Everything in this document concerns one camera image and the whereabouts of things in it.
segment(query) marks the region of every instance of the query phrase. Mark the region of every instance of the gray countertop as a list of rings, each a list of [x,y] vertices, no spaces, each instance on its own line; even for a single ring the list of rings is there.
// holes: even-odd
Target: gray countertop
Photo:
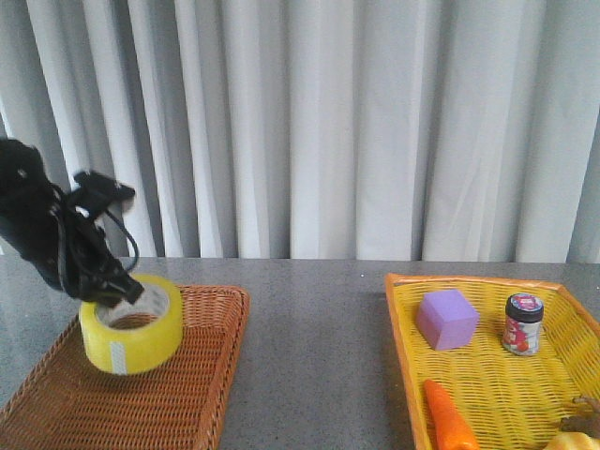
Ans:
[[[411,449],[383,277],[473,275],[563,284],[600,319],[599,264],[141,258],[136,269],[251,295],[220,448]],[[0,404],[76,314],[33,266],[0,257]]]

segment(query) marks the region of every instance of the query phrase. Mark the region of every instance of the yellow packing tape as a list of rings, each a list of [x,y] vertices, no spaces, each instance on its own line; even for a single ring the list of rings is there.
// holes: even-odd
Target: yellow packing tape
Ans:
[[[105,372],[126,375],[155,368],[175,353],[183,338],[179,289],[162,277],[134,277],[144,286],[135,305],[121,302],[108,308],[82,302],[80,307],[85,353]]]

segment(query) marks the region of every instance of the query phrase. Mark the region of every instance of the orange carrot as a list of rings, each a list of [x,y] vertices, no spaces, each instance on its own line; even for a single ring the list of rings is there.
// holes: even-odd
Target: orange carrot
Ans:
[[[438,450],[480,450],[471,427],[443,386],[433,380],[425,380],[424,387]]]

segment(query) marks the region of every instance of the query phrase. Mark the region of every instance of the purple foam cube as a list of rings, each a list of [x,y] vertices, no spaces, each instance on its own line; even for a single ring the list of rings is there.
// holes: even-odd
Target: purple foam cube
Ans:
[[[471,342],[479,313],[456,289],[428,292],[416,315],[416,325],[434,350],[462,347]]]

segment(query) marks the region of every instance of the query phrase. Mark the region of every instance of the tape label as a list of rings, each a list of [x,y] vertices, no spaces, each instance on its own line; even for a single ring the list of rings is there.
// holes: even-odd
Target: tape label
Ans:
[[[125,346],[122,342],[111,341],[112,373],[115,375],[127,375],[128,365],[125,360]]]

